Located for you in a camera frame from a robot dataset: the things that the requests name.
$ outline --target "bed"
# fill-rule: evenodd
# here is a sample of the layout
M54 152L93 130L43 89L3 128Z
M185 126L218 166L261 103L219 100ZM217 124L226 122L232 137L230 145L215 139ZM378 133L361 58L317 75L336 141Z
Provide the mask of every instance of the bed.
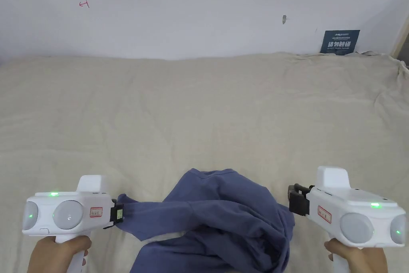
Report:
M190 168L233 168L287 204L288 185L336 165L408 211L408 123L409 71L387 55L15 60L0 67L2 272L26 272L37 241L21 234L26 199L83 174L161 201ZM89 273L129 272L146 244L115 227L91 239ZM296 217L287 272L330 272L326 239ZM390 272L407 253L386 250Z

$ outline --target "blue shirt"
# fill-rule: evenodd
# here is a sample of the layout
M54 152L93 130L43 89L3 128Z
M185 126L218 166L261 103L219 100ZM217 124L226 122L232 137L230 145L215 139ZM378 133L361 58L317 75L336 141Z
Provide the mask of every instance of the blue shirt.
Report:
M232 169L191 169L161 203L125 194L117 227L139 240L187 231L141 249L131 273L283 272L290 254L293 214L269 190Z

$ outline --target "red-bordered label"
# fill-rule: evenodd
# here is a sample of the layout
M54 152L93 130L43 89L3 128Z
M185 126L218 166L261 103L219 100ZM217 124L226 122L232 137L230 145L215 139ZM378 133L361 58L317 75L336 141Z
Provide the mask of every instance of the red-bordered label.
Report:
M89 211L90 218L100 218L102 217L102 207L92 207Z
M331 224L332 215L321 206L318 206L318 215Z

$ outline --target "blue sign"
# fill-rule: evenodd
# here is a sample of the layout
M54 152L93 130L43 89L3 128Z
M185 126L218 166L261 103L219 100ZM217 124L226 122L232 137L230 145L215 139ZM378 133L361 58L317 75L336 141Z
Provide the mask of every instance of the blue sign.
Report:
M325 31L322 42L322 54L337 54L343 56L354 52L359 30Z

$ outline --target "white button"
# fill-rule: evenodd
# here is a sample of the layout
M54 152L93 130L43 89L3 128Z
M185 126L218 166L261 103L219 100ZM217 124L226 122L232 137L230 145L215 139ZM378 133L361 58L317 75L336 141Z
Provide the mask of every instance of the white button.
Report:
M50 231L48 228L40 228L40 234L49 235Z

